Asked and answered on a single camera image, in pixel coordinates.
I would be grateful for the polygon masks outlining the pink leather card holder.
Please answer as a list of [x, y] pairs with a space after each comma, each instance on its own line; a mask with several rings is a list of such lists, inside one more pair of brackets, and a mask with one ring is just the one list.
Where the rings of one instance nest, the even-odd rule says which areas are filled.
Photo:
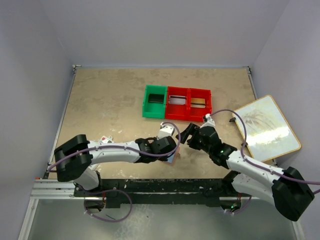
[[177, 148], [177, 150], [175, 151], [175, 153], [173, 153], [172, 155], [170, 155], [167, 160], [164, 162], [165, 164], [168, 165], [174, 165], [176, 160], [180, 157], [180, 147]]

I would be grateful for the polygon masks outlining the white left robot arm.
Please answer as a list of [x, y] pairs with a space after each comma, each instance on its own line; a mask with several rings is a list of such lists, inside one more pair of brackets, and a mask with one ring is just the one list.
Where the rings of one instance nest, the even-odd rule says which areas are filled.
[[98, 196], [103, 191], [103, 184], [99, 172], [91, 169], [92, 165], [165, 162], [175, 154], [179, 145], [180, 142], [171, 135], [103, 143], [89, 141], [85, 134], [79, 134], [54, 150], [55, 163], [48, 167], [48, 171], [55, 169], [59, 182], [73, 181], [91, 196]]

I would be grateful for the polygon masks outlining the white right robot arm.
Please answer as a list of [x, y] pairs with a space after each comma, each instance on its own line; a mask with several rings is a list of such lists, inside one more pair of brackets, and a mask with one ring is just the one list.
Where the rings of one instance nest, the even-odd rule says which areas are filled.
[[213, 126], [191, 123], [176, 138], [181, 144], [204, 151], [216, 165], [230, 170], [222, 183], [222, 190], [228, 196], [241, 193], [257, 197], [293, 222], [315, 198], [298, 170], [271, 166], [242, 155], [236, 147], [222, 142]]

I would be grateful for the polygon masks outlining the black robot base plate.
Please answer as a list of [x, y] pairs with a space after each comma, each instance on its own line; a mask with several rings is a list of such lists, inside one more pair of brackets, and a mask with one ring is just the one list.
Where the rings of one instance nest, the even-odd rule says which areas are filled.
[[107, 209], [134, 205], [204, 205], [235, 212], [244, 206], [242, 197], [232, 187], [237, 176], [231, 171], [224, 178], [189, 179], [101, 179], [100, 186], [84, 190], [75, 186], [75, 197], [89, 200], [89, 206]]

